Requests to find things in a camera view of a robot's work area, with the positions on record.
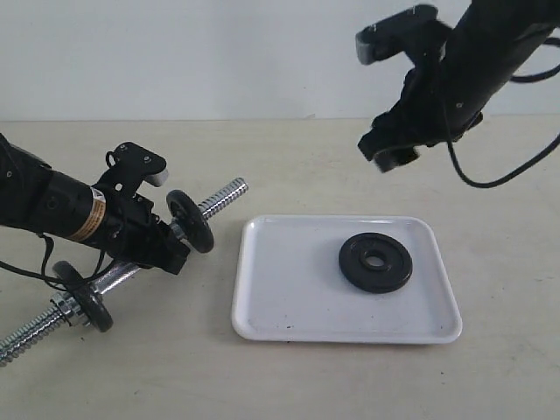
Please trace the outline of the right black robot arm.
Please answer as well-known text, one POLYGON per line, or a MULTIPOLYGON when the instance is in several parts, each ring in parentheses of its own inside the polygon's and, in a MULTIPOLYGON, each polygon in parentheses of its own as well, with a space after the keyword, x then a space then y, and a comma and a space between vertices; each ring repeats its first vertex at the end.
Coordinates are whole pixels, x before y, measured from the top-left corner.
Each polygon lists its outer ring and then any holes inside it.
POLYGON ((472 1, 455 26, 420 3, 355 35, 369 66, 405 54, 396 103, 376 116, 358 142, 381 172, 417 159, 417 147, 455 142, 483 120, 483 108, 559 26, 557 1, 472 1))

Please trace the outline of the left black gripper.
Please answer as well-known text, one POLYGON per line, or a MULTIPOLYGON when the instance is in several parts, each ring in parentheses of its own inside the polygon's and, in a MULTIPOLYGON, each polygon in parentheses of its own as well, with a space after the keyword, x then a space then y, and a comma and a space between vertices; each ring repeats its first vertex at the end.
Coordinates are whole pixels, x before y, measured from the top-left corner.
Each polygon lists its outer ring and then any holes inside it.
POLYGON ((191 253, 179 223, 159 221, 152 212, 154 203, 142 195, 134 194, 132 198, 119 192, 105 192, 105 195, 107 208, 101 226, 94 233, 94 248, 120 261, 178 275, 191 253))

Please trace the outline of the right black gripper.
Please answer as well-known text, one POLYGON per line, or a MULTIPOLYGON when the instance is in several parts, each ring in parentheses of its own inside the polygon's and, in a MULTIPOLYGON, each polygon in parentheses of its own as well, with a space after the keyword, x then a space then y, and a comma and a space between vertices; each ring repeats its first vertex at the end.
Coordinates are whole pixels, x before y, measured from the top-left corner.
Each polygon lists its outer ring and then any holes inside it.
POLYGON ((397 103, 377 116, 371 130, 358 142, 364 158, 381 173, 408 165, 420 155, 415 146, 429 147, 458 141, 483 121, 480 111, 452 124, 457 103, 445 98, 444 72, 436 51, 422 66, 414 66, 404 80, 397 103))

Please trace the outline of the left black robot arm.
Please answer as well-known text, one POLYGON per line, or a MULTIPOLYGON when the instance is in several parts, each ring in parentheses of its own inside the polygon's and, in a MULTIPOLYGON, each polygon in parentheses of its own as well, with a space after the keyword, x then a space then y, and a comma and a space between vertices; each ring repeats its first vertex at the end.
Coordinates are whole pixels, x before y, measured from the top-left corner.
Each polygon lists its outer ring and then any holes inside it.
POLYGON ((143 182, 161 186, 166 161, 125 142, 96 183, 54 170, 43 159, 1 139, 1 224, 99 249, 120 262, 178 274, 190 249, 137 194, 143 182))

